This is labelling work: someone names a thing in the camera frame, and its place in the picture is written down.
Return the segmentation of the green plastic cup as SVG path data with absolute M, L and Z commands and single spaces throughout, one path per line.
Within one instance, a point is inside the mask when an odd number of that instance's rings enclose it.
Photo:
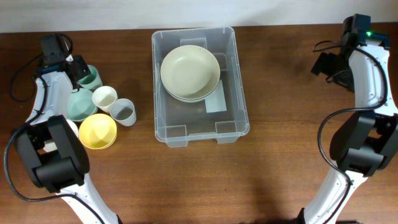
M 88 68 L 89 68 L 91 74 L 88 75 L 87 77 L 79 80 L 78 84 L 80 86 L 82 86 L 83 88 L 89 89 L 91 91 L 95 91 L 97 88 L 103 86 L 103 82 L 101 80 L 99 71 L 97 70 L 96 67 L 94 67 L 92 65 L 88 65 Z

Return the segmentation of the cream plastic cup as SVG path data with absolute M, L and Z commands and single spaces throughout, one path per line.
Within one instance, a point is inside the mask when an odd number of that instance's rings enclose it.
M 111 106 L 118 99 L 116 90 L 111 86 L 101 86 L 93 92 L 93 103 L 105 113 L 109 113 Z

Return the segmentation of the cream white plate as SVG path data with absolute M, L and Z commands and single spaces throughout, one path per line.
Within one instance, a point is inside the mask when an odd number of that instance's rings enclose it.
M 162 84 L 174 95 L 194 99 L 214 89 L 221 76 L 216 57 L 197 45 L 183 45 L 170 51 L 160 66 Z

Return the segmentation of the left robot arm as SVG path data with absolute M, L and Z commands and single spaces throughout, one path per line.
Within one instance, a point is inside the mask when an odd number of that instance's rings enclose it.
M 73 42 L 66 34 L 40 38 L 42 53 L 32 79 L 36 84 L 34 107 L 25 123 L 12 135 L 3 159 L 11 190 L 29 202 L 63 199 L 83 223 L 120 223 L 119 216 L 105 204 L 90 178 L 86 149 L 68 123 L 67 104 L 71 95 L 81 93 L 78 81 L 90 75 L 82 56 L 73 56 Z M 28 198 L 13 185 L 9 175 L 11 146 L 25 170 L 48 197 Z

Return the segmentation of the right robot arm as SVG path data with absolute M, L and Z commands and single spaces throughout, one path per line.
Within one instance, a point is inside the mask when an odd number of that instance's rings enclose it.
M 333 135 L 330 154 L 319 149 L 330 170 L 317 196 L 301 209 L 294 223 L 337 223 L 354 191 L 386 168 L 397 153 L 397 106 L 388 76 L 389 36 L 371 30 L 370 16 L 354 14 L 344 20 L 341 40 L 329 43 L 340 49 L 339 54 L 328 47 L 314 47 L 320 56 L 311 72 L 323 73 L 326 82 L 353 91 L 355 106 L 335 111 L 322 121 L 318 144 L 327 121 L 351 113 Z

